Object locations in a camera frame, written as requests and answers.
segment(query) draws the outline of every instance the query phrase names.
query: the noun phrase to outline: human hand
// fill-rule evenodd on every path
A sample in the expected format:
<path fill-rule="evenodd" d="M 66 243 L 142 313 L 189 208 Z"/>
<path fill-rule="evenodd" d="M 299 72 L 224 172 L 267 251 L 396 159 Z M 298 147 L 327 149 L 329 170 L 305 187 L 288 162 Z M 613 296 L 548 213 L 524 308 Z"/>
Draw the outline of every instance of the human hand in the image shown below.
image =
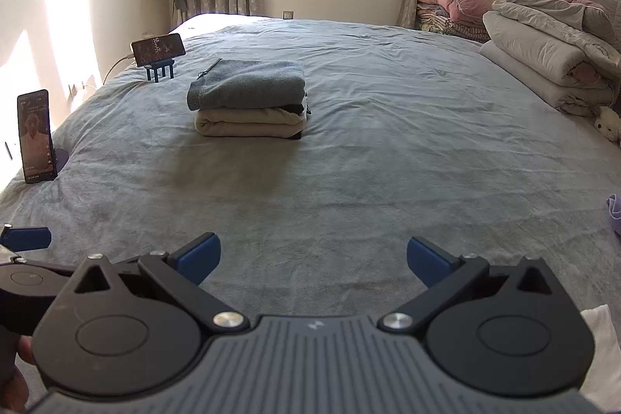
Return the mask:
<path fill-rule="evenodd" d="M 17 342 L 17 354 L 30 365 L 34 365 L 32 349 L 30 347 L 30 337 L 22 336 Z M 15 367 L 15 374 L 6 384 L 0 388 L 0 406 L 14 412 L 24 412 L 28 401 L 29 391 L 26 379 Z"/>

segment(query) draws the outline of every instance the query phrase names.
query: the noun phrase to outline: blue gripper pad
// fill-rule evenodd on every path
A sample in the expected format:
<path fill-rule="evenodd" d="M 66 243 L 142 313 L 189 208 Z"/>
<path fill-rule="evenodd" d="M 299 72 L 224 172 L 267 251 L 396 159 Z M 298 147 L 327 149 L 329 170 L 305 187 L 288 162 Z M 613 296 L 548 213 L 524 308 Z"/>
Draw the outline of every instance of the blue gripper pad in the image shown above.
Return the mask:
<path fill-rule="evenodd" d="M 197 286 L 220 263 L 220 239 L 207 232 L 168 256 L 167 263 Z"/>
<path fill-rule="evenodd" d="M 422 237 L 412 237 L 408 242 L 408 267 L 427 288 L 431 288 L 452 274 L 461 261 Z"/>
<path fill-rule="evenodd" d="M 52 242 L 52 233 L 46 226 L 11 228 L 2 237 L 2 245 L 14 253 L 45 249 Z"/>

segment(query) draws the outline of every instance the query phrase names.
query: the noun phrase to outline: purple cloth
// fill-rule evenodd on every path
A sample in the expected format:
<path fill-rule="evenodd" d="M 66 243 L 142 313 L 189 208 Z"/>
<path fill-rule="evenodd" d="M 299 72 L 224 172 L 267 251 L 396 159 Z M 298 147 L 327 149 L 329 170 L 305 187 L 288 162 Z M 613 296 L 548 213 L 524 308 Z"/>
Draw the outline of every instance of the purple cloth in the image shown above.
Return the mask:
<path fill-rule="evenodd" d="M 617 200 L 616 194 L 612 194 L 606 199 L 606 203 L 608 204 L 612 229 L 621 235 L 621 201 Z"/>

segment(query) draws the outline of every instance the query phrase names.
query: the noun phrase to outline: folded gray sweater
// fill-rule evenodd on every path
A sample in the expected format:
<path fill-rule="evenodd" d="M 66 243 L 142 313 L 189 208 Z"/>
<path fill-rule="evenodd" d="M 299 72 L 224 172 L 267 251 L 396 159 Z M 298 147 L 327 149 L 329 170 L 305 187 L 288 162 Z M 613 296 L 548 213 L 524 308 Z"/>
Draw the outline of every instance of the folded gray sweater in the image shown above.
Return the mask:
<path fill-rule="evenodd" d="M 296 62 L 221 59 L 190 84 L 191 111 L 302 104 L 304 71 Z"/>

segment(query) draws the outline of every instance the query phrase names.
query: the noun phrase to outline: gray ribbed panel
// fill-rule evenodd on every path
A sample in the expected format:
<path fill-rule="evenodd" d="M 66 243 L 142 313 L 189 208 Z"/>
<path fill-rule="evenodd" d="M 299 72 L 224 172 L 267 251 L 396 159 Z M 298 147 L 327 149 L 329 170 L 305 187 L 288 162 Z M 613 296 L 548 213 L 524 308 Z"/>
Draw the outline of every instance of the gray ribbed panel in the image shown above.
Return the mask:
<path fill-rule="evenodd" d="M 265 317 L 256 330 L 216 339 L 175 386 L 124 404 L 53 394 L 36 414 L 593 414 L 575 391 L 505 400 L 457 384 L 415 339 L 367 317 Z"/>

